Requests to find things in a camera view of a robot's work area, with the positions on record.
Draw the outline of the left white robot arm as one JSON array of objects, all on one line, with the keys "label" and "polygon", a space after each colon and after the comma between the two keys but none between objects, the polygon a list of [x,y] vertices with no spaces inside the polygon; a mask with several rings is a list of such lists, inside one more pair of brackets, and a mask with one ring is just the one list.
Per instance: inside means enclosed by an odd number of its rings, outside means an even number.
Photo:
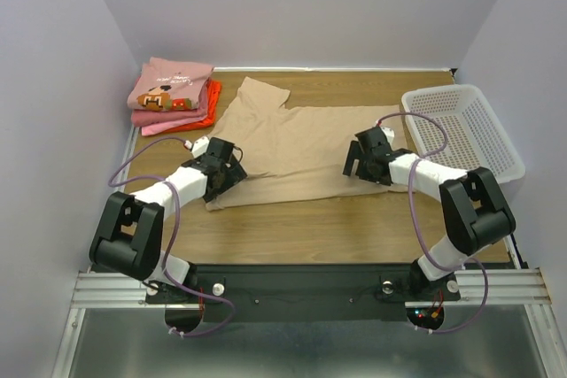
[{"label": "left white robot arm", "polygon": [[89,259],[97,266],[140,282],[163,282],[176,301],[191,300],[197,280],[191,263],[161,248],[165,220],[175,218],[180,227],[181,209],[195,201],[209,203],[247,178],[241,161],[244,153],[234,143],[206,136],[194,142],[179,139],[192,158],[168,177],[147,175],[153,184],[134,193],[115,191],[103,209]]}]

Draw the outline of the beige t shirt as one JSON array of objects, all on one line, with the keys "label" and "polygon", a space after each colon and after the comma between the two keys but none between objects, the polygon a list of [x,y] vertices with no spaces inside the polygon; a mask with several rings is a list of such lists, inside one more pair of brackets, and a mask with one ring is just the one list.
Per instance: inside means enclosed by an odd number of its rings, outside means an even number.
[{"label": "beige t shirt", "polygon": [[290,91],[250,77],[210,135],[242,149],[245,180],[206,204],[208,211],[230,207],[352,197],[401,191],[343,174],[357,133],[386,117],[393,148],[407,140],[397,105],[286,108]]}]

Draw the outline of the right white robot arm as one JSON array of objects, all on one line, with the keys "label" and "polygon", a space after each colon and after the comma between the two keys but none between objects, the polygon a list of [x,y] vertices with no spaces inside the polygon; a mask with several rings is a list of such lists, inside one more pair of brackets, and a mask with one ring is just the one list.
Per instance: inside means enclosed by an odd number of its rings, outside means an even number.
[{"label": "right white robot arm", "polygon": [[[407,149],[393,149],[393,131],[372,127],[355,135],[343,174],[385,186],[408,189],[411,220],[423,250],[410,266],[408,288],[418,298],[439,289],[439,281],[485,247],[511,235],[517,227],[506,197],[491,170],[463,170],[421,158]],[[444,236],[431,248],[424,244],[413,195],[420,192],[440,202]]]}]

